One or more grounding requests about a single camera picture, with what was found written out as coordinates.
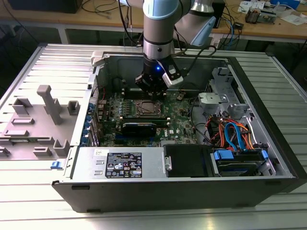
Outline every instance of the barcode sticker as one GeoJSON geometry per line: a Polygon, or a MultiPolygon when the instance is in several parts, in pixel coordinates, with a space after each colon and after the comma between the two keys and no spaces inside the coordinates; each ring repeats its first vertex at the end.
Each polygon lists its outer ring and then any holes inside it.
{"type": "Polygon", "coordinates": [[[95,149],[94,156],[104,156],[109,153],[108,149],[95,149]]]}

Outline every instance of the wooden workbench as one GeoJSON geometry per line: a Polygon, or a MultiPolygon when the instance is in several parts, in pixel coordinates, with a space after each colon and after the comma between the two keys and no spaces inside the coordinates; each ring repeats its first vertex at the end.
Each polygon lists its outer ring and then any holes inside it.
{"type": "MultiPolygon", "coordinates": [[[[96,0],[96,5],[111,3],[112,0],[96,0]]],[[[238,13],[239,0],[226,0],[230,14],[237,22],[243,23],[244,28],[241,38],[248,40],[267,40],[267,41],[284,41],[284,42],[304,42],[307,38],[307,24],[293,25],[277,18],[275,24],[249,24],[245,23],[245,14],[238,13]]],[[[39,27],[54,27],[59,30],[63,43],[68,43],[66,29],[89,29],[89,30],[107,30],[107,31],[123,31],[122,23],[119,16],[119,10],[111,11],[111,19],[102,17],[96,13],[86,12],[79,9],[76,14],[66,14],[58,12],[39,12],[39,11],[14,11],[9,3],[6,5],[11,13],[24,25],[39,27]]],[[[112,5],[101,7],[100,10],[108,10],[117,6],[117,2],[112,5]]],[[[85,8],[93,11],[92,3],[85,5],[85,8]]],[[[307,11],[306,6],[300,5],[299,11],[307,11]]],[[[143,12],[142,9],[133,8],[132,22],[135,32],[142,31],[143,28],[143,12]]],[[[0,23],[1,24],[17,24],[9,15],[0,2],[0,23]]],[[[222,38],[223,35],[229,33],[224,20],[221,21],[219,28],[213,29],[211,36],[222,38]]]]}

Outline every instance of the power supply label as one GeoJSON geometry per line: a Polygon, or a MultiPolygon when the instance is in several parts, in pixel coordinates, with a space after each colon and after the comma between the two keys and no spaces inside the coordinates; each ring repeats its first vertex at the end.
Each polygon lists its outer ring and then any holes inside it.
{"type": "Polygon", "coordinates": [[[108,153],[106,178],[141,178],[142,154],[140,152],[108,153]]]}

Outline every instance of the robotic arm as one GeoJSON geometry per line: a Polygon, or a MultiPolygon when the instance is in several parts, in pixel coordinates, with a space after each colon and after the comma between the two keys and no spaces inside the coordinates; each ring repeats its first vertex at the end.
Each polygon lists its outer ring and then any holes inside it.
{"type": "Polygon", "coordinates": [[[204,45],[214,23],[213,0],[119,0],[143,8],[144,66],[135,83],[153,99],[183,81],[188,72],[174,62],[174,28],[194,46],[204,45]]]}

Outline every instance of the slotted metal surface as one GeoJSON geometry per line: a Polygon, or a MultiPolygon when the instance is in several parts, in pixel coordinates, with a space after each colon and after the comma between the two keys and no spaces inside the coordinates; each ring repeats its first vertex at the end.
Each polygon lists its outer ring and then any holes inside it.
{"type": "MultiPolygon", "coordinates": [[[[48,83],[54,96],[60,98],[62,103],[71,98],[78,100],[82,98],[82,87],[86,86],[92,72],[92,52],[106,48],[110,49],[104,46],[48,45],[39,50],[33,62],[29,63],[30,68],[25,71],[13,94],[27,95],[31,101],[42,103],[34,95],[34,89],[40,83],[48,83]]],[[[215,56],[237,58],[307,170],[307,104],[292,78],[264,53],[221,51],[215,56]]],[[[0,131],[9,114],[13,113],[9,105],[12,102],[12,98],[9,98],[0,109],[4,120],[0,131]]],[[[289,194],[274,195],[253,208],[85,214],[72,211],[50,186],[49,183],[62,173],[51,171],[51,163],[0,161],[1,229],[307,229],[307,185],[289,194]]],[[[171,195],[166,191],[163,196],[171,195]]]]}

